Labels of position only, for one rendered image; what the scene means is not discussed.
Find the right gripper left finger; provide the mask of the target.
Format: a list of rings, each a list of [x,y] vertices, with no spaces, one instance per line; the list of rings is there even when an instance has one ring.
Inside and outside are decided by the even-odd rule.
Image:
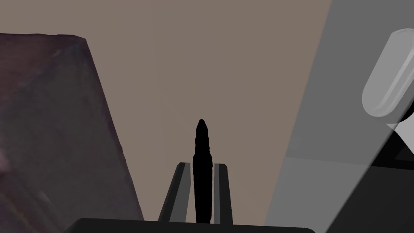
[[[158,221],[186,222],[190,187],[190,163],[180,162],[173,174]]]

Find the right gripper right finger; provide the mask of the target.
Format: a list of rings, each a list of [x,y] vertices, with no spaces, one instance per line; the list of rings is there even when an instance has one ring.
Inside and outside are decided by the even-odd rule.
[[[233,224],[228,168],[223,163],[214,164],[213,222]]]

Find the black slim bumpy stick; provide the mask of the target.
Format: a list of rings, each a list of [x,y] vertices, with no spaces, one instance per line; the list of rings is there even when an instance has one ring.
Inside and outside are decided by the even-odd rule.
[[[196,127],[192,166],[196,222],[209,224],[212,216],[213,162],[208,128],[203,119],[198,121]]]

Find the dark brown block furniture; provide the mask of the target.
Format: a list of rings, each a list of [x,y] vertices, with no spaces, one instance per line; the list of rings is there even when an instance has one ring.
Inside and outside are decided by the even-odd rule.
[[[0,166],[0,233],[143,220],[86,39],[0,33]]]

